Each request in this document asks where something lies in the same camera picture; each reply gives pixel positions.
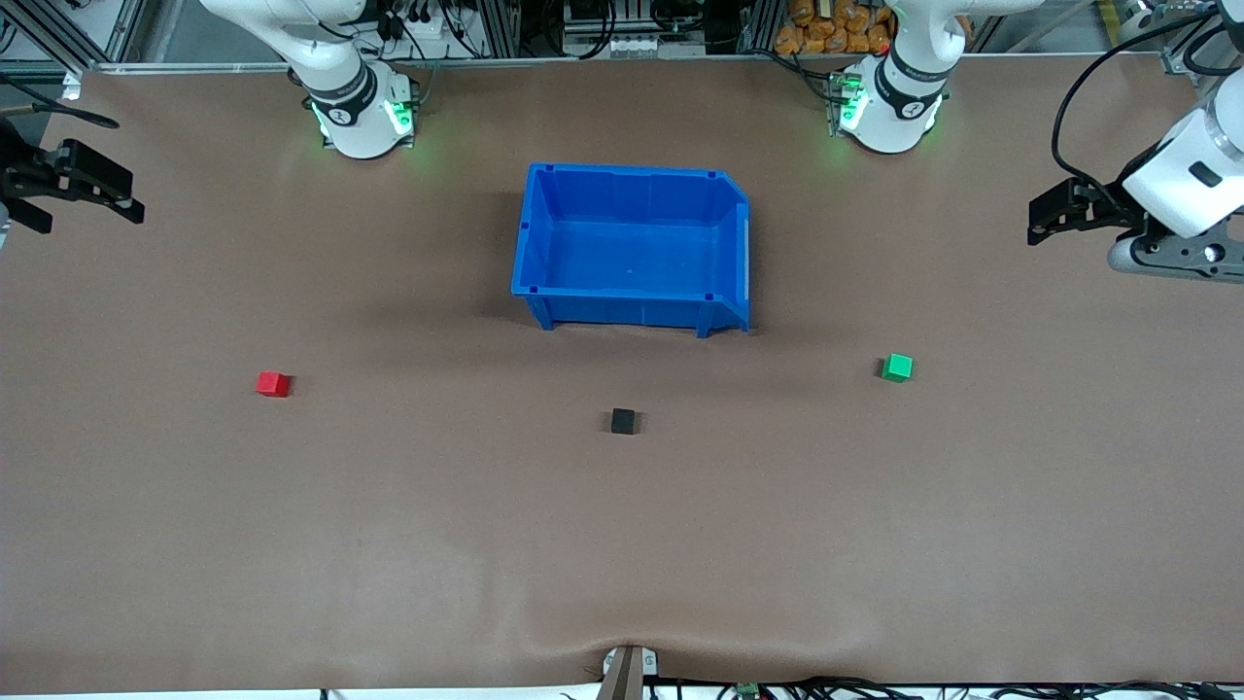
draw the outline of green led light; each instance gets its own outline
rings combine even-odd
[[[388,112],[389,121],[393,122],[393,128],[398,133],[404,134],[411,132],[413,128],[411,124],[411,107],[401,102],[394,104],[386,99],[384,111]]]
[[[842,128],[852,129],[860,126],[860,116],[863,114],[863,108],[867,106],[868,93],[860,90],[850,102],[842,106],[842,119],[840,121]]]

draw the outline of cube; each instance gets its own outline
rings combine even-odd
[[[613,409],[610,433],[613,435],[634,435],[634,412],[631,409]]]
[[[881,367],[881,379],[886,382],[904,383],[912,379],[912,368],[916,362],[907,356],[891,353]]]
[[[285,399],[290,395],[290,377],[280,373],[259,373],[255,382],[255,394],[271,399]]]

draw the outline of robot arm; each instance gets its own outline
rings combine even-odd
[[[366,0],[202,0],[207,10],[281,55],[311,94],[327,144],[351,158],[374,158],[414,133],[411,78],[364,61],[350,41],[317,37],[326,22],[362,14]]]
[[[955,19],[964,14],[1024,12],[1044,0],[887,0],[898,35],[883,57],[868,56],[847,68],[860,87],[841,111],[838,129],[881,153],[914,147],[942,104],[942,88],[963,56],[967,37]]]
[[[1224,24],[1244,46],[1232,5],[1220,7]],[[1077,175],[1030,201],[1029,245],[1126,226],[1107,255],[1118,271],[1244,283],[1244,244],[1227,233],[1244,206],[1244,75],[1227,76],[1102,189]]]

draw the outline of green cube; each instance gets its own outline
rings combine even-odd
[[[907,356],[891,353],[886,363],[881,367],[881,379],[886,382],[903,383],[912,379],[912,367],[914,361]]]

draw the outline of black wire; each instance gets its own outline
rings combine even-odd
[[[445,24],[449,25],[449,34],[458,41],[458,44],[463,48],[466,50],[468,53],[471,55],[473,58],[483,58],[484,55],[475,50],[474,44],[468,44],[466,41],[463,40],[463,37],[466,36],[466,25],[465,22],[463,22],[462,7],[458,9],[458,19],[457,19],[458,29],[455,30],[453,24],[454,21],[449,16],[449,10],[445,9],[445,1],[437,0],[437,5],[440,6],[440,14],[445,17]]]
[[[782,58],[781,56],[779,56],[778,53],[774,53],[773,51],[770,51],[768,48],[748,48],[748,50],[744,51],[744,53],[755,53],[756,56],[765,56],[769,60],[771,60],[775,63],[778,63],[779,66],[781,66],[781,67],[786,68],[787,71],[790,71],[792,73],[796,73],[796,75],[806,75],[807,77],[817,78],[817,80],[829,80],[829,77],[830,77],[830,73],[827,73],[827,72],[821,73],[821,72],[816,72],[816,71],[812,71],[812,70],[809,70],[809,68],[805,68],[805,67],[800,66],[797,63],[799,58],[795,58],[794,56],[791,56],[791,57],[795,58],[796,62],[787,61],[786,58]]]
[[[1183,51],[1184,67],[1197,75],[1208,75],[1208,76],[1228,76],[1240,70],[1239,66],[1233,66],[1229,68],[1215,68],[1214,66],[1203,66],[1197,62],[1197,51],[1200,51],[1205,46],[1205,44],[1214,37],[1214,35],[1222,34],[1224,31],[1227,31],[1227,25],[1220,24],[1214,29],[1200,34],[1199,36],[1197,36],[1197,39],[1193,39],[1192,42],[1188,44],[1188,47]]]
[[[406,32],[407,37],[409,37],[411,44],[414,44],[414,50],[419,52],[419,60],[422,60],[422,61],[425,62],[428,60],[428,57],[423,55],[423,46],[419,46],[419,42],[414,40],[414,35],[411,34],[411,30],[406,26],[406,21],[404,20],[402,20],[401,17],[398,17],[397,21],[402,22],[402,31]]]
[[[578,57],[580,61],[586,61],[588,58],[595,58],[608,47],[610,41],[613,40],[613,30],[618,25],[618,9],[613,4],[613,0],[601,0],[601,36],[596,40],[596,45],[587,53]]]
[[[16,87],[17,90],[20,90],[20,91],[25,92],[26,94],[29,94],[29,96],[34,97],[35,99],[37,99],[37,103],[34,106],[36,112],[56,112],[57,114],[66,114],[66,116],[70,116],[70,117],[77,117],[80,119],[85,121],[85,122],[90,122],[90,123],[93,123],[95,126],[103,127],[103,128],[119,128],[121,127],[121,122],[118,122],[117,119],[113,119],[112,117],[106,117],[103,114],[97,114],[95,112],[87,112],[86,109],[78,109],[78,108],[75,108],[75,107],[66,107],[65,104],[61,104],[60,102],[57,102],[57,101],[55,101],[55,99],[52,99],[50,97],[45,97],[44,94],[40,94],[39,92],[35,92],[34,90],[31,90],[26,85],[20,83],[20,82],[10,78],[9,76],[4,75],[4,73],[0,73],[0,83],[7,85],[10,87]]]
[[[700,11],[699,17],[687,24],[678,24],[677,21],[674,21],[673,12],[669,12],[668,16],[662,17],[659,9],[668,1],[669,0],[652,0],[652,4],[648,7],[648,19],[652,20],[652,24],[661,27],[662,31],[667,31],[669,34],[685,34],[688,31],[695,31],[697,29],[702,29],[704,26],[703,10]]]
[[[1055,114],[1055,117],[1054,117],[1054,131],[1050,134],[1050,154],[1054,155],[1054,162],[1057,163],[1059,167],[1062,168],[1064,170],[1066,170],[1066,172],[1069,172],[1069,173],[1079,177],[1080,179],[1082,179],[1082,180],[1087,182],[1088,184],[1091,184],[1092,187],[1097,188],[1097,190],[1101,191],[1101,194],[1106,198],[1106,200],[1110,201],[1110,204],[1112,206],[1115,206],[1115,210],[1118,211],[1121,215],[1123,215],[1125,220],[1128,216],[1128,211],[1127,211],[1127,209],[1125,209],[1118,203],[1117,199],[1115,199],[1115,195],[1111,194],[1110,190],[1106,189],[1100,182],[1097,182],[1097,178],[1095,178],[1091,174],[1086,173],[1085,170],[1082,170],[1082,169],[1072,165],[1071,163],[1069,163],[1062,157],[1062,153],[1059,150],[1059,137],[1062,133],[1062,118],[1066,116],[1066,113],[1067,113],[1067,106],[1071,104],[1071,99],[1076,96],[1076,92],[1080,91],[1080,87],[1082,87],[1084,83],[1085,83],[1085,81],[1088,80],[1088,76],[1091,76],[1093,73],[1093,71],[1096,71],[1098,67],[1101,67],[1102,63],[1105,63],[1106,61],[1113,58],[1118,53],[1121,53],[1123,51],[1127,51],[1128,48],[1131,48],[1132,46],[1136,46],[1137,44],[1142,44],[1142,42],[1148,41],[1151,39],[1156,39],[1158,36],[1162,36],[1163,34],[1172,32],[1172,31],[1174,31],[1177,29],[1183,29],[1183,27],[1186,27],[1188,25],[1192,25],[1192,24],[1195,24],[1195,22],[1198,22],[1200,20],[1202,20],[1202,17],[1200,16],[1195,16],[1195,15],[1191,16],[1191,17],[1184,17],[1184,19],[1174,21],[1174,22],[1172,22],[1169,25],[1161,26],[1158,29],[1154,29],[1154,30],[1151,30],[1151,31],[1146,31],[1144,34],[1136,35],[1135,37],[1128,39],[1127,41],[1123,41],[1118,46],[1115,46],[1110,51],[1106,51],[1105,53],[1102,53],[1101,56],[1098,56],[1092,63],[1088,63],[1088,67],[1085,68],[1082,73],[1080,73],[1080,77],[1077,77],[1074,83],[1071,83],[1071,87],[1067,90],[1066,96],[1062,98],[1062,103],[1059,104],[1059,112],[1057,112],[1057,114]],[[1049,698],[1049,695],[1042,695],[1042,696],[1033,696],[1033,695],[1030,695],[1029,698]]]
[[[320,29],[327,31],[328,34],[336,36],[337,39],[345,39],[346,41],[351,41],[351,40],[355,39],[353,36],[348,36],[348,35],[341,34],[340,31],[333,30],[332,27],[330,27],[328,25],[326,25],[326,24],[323,24],[321,21],[317,21],[316,24],[320,25]]]
[[[556,5],[557,0],[545,0],[544,7],[540,11],[540,26],[544,31],[545,41],[549,44],[549,48],[551,48],[557,56],[566,57],[566,46],[564,42],[554,41],[552,39],[552,30],[557,26],[557,20],[554,20],[551,24],[549,21],[549,14]],[[565,25],[566,20],[561,19],[561,24]]]
[[[14,40],[17,39],[17,25],[11,24],[9,20],[4,20],[4,29],[0,30],[0,40],[4,40],[4,46],[0,47],[0,53],[4,53],[12,47]]]
[[[820,97],[821,101],[829,102],[830,101],[830,96],[826,94],[825,91],[822,91],[820,87],[817,87],[817,85],[815,82],[812,82],[814,80],[820,80],[820,81],[824,82],[825,78],[824,77],[815,77],[814,78],[811,75],[809,75],[811,71],[805,70],[804,66],[801,66],[799,63],[799,56],[797,55],[791,53],[790,57],[795,60],[795,67],[799,68],[799,75],[804,78],[804,85],[806,85],[807,88],[812,91],[812,94],[816,94],[817,97]]]

